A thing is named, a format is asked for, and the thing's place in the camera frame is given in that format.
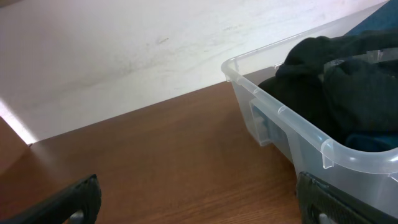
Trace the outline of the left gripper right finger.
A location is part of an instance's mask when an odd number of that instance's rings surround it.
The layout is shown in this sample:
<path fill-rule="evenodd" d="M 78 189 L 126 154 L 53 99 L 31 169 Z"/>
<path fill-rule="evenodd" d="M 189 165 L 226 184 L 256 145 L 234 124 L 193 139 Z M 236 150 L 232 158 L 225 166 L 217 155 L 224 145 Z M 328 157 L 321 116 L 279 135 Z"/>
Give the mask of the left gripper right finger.
<path fill-rule="evenodd" d="M 304 224 L 397 224 L 396 217 L 358 200 L 308 172 L 299 173 L 296 196 Z"/>

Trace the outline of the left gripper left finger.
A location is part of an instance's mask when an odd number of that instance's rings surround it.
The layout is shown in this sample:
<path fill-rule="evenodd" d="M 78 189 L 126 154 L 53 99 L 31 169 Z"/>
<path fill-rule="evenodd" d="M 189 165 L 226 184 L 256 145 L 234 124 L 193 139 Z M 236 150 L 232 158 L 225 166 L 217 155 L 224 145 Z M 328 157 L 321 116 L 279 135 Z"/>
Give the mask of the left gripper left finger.
<path fill-rule="evenodd" d="M 94 224 L 101 208 L 101 189 L 95 174 L 69 185 L 51 197 L 1 221 L 1 224 Z"/>

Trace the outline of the blue shirt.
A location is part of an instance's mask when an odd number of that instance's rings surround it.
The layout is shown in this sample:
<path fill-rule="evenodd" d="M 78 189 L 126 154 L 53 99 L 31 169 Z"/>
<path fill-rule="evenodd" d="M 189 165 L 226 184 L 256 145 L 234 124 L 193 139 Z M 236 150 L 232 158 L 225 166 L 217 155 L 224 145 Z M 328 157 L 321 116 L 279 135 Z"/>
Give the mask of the blue shirt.
<path fill-rule="evenodd" d="M 346 147 L 365 152 L 382 152 L 397 147 L 397 130 L 344 131 L 329 112 L 328 105 L 324 101 L 320 103 L 309 101 L 303 103 L 285 102 L 284 105 Z"/>

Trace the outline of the black garment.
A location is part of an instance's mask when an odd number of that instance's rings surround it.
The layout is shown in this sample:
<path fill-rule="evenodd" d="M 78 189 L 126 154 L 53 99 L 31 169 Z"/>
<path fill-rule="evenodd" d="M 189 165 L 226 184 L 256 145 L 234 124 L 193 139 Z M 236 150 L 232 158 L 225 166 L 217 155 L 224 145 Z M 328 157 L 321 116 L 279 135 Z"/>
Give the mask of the black garment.
<path fill-rule="evenodd" d="M 259 88 L 336 141 L 352 133 L 394 133 L 397 60 L 370 62 L 380 50 L 397 50 L 397 30 L 310 37 Z"/>

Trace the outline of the dark blue jeans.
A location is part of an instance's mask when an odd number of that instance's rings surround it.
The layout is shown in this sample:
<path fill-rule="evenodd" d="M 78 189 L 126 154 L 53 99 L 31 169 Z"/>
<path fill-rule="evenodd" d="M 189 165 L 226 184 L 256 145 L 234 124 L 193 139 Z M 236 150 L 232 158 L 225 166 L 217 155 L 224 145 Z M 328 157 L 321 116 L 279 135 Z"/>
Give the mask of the dark blue jeans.
<path fill-rule="evenodd" d="M 368 30 L 397 29 L 397 0 L 390 0 L 345 35 L 356 35 Z"/>

